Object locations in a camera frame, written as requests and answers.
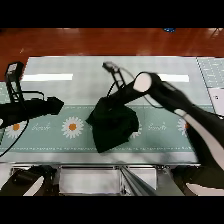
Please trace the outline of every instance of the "green placemat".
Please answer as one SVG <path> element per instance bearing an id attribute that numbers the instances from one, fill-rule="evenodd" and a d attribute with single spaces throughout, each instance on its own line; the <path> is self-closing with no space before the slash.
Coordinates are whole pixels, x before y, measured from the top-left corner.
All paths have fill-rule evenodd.
<path id="1" fill-rule="evenodd" d="M 165 109 L 151 106 L 130 106 L 136 111 L 140 128 L 130 141 L 111 152 L 186 152 L 192 151 L 185 134 L 185 121 Z M 202 106 L 213 112 L 212 106 Z M 12 152 L 96 152 L 91 126 L 86 119 L 93 106 L 64 106 L 57 116 L 47 115 L 30 120 L 27 130 L 11 149 Z M 7 149 L 26 122 L 5 129 L 1 151 Z"/>

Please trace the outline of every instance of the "black cloth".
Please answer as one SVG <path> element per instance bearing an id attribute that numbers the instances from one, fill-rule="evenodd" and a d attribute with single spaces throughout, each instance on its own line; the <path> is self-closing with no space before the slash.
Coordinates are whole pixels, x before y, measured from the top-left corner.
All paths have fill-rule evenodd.
<path id="1" fill-rule="evenodd" d="M 93 139 L 99 153 L 128 142 L 137 132 L 139 122 L 135 111 L 122 105 L 110 109 L 107 98 L 101 98 L 86 122 L 93 127 Z"/>

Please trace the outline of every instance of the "daisy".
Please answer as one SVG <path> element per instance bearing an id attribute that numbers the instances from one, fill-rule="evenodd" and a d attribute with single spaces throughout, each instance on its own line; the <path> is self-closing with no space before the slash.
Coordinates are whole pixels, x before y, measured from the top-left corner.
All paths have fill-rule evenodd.
<path id="1" fill-rule="evenodd" d="M 187 137 L 186 129 L 188 128 L 188 124 L 186 123 L 186 121 L 183 119 L 179 119 L 177 127 L 178 127 L 178 130 L 182 132 L 182 135 Z"/>
<path id="2" fill-rule="evenodd" d="M 139 136 L 142 132 L 142 125 L 139 123 L 139 128 L 138 128 L 138 131 L 137 132 L 133 132 L 130 136 L 130 138 L 135 138 L 137 136 Z"/>
<path id="3" fill-rule="evenodd" d="M 64 132 L 63 135 L 66 135 L 66 138 L 70 137 L 71 139 L 82 134 L 83 126 L 83 121 L 78 117 L 69 117 L 63 122 L 61 130 Z"/>
<path id="4" fill-rule="evenodd" d="M 8 138 L 12 138 L 12 139 L 17 138 L 22 132 L 22 130 L 25 128 L 25 126 L 26 126 L 25 121 L 22 121 L 18 124 L 11 125 L 5 129 L 6 135 L 8 135 Z"/>

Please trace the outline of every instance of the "reddish brown floor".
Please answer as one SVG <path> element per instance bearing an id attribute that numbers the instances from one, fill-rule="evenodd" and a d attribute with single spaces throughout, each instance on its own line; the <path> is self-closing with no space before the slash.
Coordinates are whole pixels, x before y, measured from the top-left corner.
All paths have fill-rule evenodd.
<path id="1" fill-rule="evenodd" d="M 15 28 L 0 33 L 0 80 L 13 61 L 51 55 L 224 57 L 222 28 Z"/>

